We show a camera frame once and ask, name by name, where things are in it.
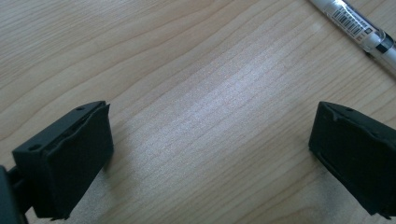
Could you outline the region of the clear white pen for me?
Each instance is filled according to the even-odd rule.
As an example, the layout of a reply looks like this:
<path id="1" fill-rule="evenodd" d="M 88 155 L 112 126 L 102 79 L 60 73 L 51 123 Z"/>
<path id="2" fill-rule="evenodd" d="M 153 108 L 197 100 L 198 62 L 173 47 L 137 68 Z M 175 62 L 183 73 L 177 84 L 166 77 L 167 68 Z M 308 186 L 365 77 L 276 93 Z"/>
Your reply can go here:
<path id="1" fill-rule="evenodd" d="M 373 25 L 346 0 L 309 0 L 361 49 L 396 74 L 396 40 Z"/>

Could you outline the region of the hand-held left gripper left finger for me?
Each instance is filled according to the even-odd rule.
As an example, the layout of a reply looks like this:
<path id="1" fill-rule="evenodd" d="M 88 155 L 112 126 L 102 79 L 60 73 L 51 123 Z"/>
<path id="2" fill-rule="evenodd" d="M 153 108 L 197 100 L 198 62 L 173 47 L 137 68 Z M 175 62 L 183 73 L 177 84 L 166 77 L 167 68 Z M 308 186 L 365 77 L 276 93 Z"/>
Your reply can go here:
<path id="1" fill-rule="evenodd" d="M 104 101 L 81 105 L 12 151 L 22 212 L 69 218 L 114 152 L 108 112 Z"/>

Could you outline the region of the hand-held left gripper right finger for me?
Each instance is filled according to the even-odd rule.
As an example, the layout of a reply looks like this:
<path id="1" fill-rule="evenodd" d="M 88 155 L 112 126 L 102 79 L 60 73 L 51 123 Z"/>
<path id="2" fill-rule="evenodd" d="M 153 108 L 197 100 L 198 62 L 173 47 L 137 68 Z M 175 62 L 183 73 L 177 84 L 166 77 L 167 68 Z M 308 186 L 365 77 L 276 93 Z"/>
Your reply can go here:
<path id="1" fill-rule="evenodd" d="M 352 108 L 320 102 L 309 149 L 371 215 L 396 217 L 396 130 Z"/>

